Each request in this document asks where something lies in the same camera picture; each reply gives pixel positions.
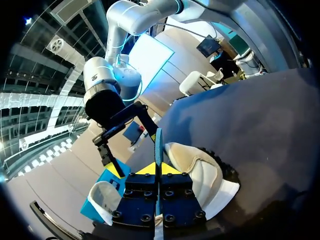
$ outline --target table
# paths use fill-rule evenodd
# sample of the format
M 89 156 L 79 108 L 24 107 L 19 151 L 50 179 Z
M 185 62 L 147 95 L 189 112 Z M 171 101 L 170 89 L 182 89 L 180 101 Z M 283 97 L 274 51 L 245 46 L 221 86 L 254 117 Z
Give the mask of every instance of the table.
M 214 151 L 239 173 L 239 192 L 207 222 L 205 235 L 262 239 L 285 229 L 316 176 L 319 100 L 315 77 L 301 68 L 224 85 L 172 105 L 158 124 L 163 142 Z M 154 145 L 146 139 L 127 164 L 138 171 L 153 161 Z

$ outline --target ventilation fan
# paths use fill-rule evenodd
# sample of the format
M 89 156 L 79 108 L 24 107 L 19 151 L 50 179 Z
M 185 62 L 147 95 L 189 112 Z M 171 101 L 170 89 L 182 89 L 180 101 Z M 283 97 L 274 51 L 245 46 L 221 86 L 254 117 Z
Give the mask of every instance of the ventilation fan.
M 21 149 L 23 151 L 27 150 L 29 148 L 29 144 L 25 141 L 24 143 L 22 143 Z
M 50 44 L 51 52 L 53 52 L 54 54 L 57 54 L 63 48 L 64 44 L 65 44 L 65 41 L 62 38 L 58 38 L 52 41 Z

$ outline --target computer screen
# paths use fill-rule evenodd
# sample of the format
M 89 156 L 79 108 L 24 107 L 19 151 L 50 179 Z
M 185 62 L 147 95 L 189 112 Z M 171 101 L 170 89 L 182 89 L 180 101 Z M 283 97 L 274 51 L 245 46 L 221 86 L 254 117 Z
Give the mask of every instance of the computer screen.
M 197 47 L 198 49 L 206 58 L 209 57 L 211 54 L 216 52 L 221 45 L 215 39 L 208 39 L 212 38 L 210 35 L 207 36 Z

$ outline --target cable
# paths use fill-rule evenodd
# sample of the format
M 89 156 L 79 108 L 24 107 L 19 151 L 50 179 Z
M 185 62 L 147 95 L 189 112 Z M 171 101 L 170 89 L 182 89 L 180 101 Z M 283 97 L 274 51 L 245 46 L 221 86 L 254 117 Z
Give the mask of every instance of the cable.
M 128 121 L 125 125 L 127 126 L 128 124 L 132 123 L 134 119 L 132 118 L 130 121 Z
M 167 25 L 167 26 L 170 26 L 170 27 L 174 27 L 174 28 L 177 28 L 177 29 L 181 29 L 181 30 L 187 31 L 187 32 L 189 32 L 189 33 L 195 34 L 195 35 L 197 35 L 197 36 L 199 36 L 199 37 L 202 37 L 202 38 L 204 38 L 204 39 L 209 39 L 209 40 L 214 40 L 214 39 L 217 39 L 217 37 L 218 37 L 217 30 L 216 30 L 216 28 L 215 28 L 213 25 L 211 25 L 211 26 L 212 26 L 213 29 L 214 29 L 215 37 L 202 36 L 202 35 L 199 34 L 199 33 L 196 33 L 196 32 L 194 32 L 194 31 L 185 29 L 185 28 L 183 28 L 183 27 L 181 27 L 181 26 L 176 26 L 176 25 L 172 25 L 172 24 L 164 23 L 164 22 L 157 22 L 155 25 Z
M 249 65 L 249 63 L 247 63 L 246 61 L 241 61 L 241 60 L 230 60 L 230 59 L 228 59 L 228 61 L 232 61 L 232 62 L 236 62 L 236 61 L 238 61 L 238 62 L 241 62 L 241 63 L 245 63 L 245 64 L 247 64 L 247 65 L 248 65 L 248 67 L 250 67 L 250 68 L 252 68 L 252 69 L 259 68 L 259 66 L 250 66 L 250 65 Z

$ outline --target white shoe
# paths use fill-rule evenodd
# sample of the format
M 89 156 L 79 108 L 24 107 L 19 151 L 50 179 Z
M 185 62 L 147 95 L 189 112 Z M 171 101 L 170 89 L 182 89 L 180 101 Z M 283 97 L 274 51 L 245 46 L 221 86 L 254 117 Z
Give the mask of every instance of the white shoe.
M 190 175 L 192 190 L 207 220 L 217 215 L 238 192 L 239 183 L 223 179 L 220 166 L 206 152 L 176 142 L 164 147 L 173 166 Z

